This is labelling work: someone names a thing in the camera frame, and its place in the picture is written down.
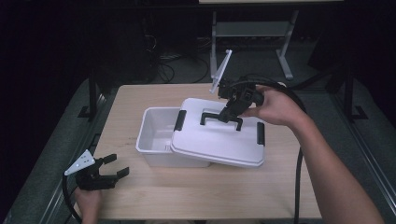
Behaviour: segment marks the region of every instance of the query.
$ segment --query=plastic box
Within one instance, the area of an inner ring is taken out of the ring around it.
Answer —
[[[179,107],[150,107],[146,109],[136,149],[150,166],[207,167],[210,161],[201,161],[177,155],[171,149],[172,135]]]

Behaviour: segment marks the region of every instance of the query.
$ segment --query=human hand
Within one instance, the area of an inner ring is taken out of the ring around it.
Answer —
[[[75,197],[82,214],[82,223],[97,223],[99,210],[102,205],[102,191],[76,188]]]
[[[285,93],[267,86],[257,86],[264,103],[247,109],[241,117],[256,117],[275,125],[292,127],[299,119],[307,118],[305,112]]]

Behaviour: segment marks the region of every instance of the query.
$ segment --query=human arm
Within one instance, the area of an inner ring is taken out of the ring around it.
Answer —
[[[243,116],[285,125],[294,132],[325,223],[383,223],[370,197],[335,155],[314,121],[286,94],[263,86],[257,90],[264,94],[263,105],[248,109]]]
[[[82,224],[96,224],[102,204],[102,191],[76,188],[75,196],[82,215]]]

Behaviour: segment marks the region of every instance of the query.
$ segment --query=white lid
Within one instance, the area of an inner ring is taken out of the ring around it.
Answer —
[[[181,110],[186,110],[182,129],[172,137],[172,150],[183,156],[242,167],[258,167],[264,161],[264,145],[258,144],[256,118],[243,118],[241,131],[235,122],[224,123],[206,119],[201,125],[203,112],[218,114],[225,103],[189,98]]]

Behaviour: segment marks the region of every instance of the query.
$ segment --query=white plastic container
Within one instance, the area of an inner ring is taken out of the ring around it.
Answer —
[[[264,162],[264,123],[243,118],[234,122],[206,119],[225,104],[189,98],[179,107],[150,107],[145,111],[136,149],[150,166],[206,167],[210,162],[254,168]]]
[[[146,109],[136,149],[148,165],[162,167],[207,167],[209,161],[177,155],[171,149],[172,135],[179,107],[150,107]]]

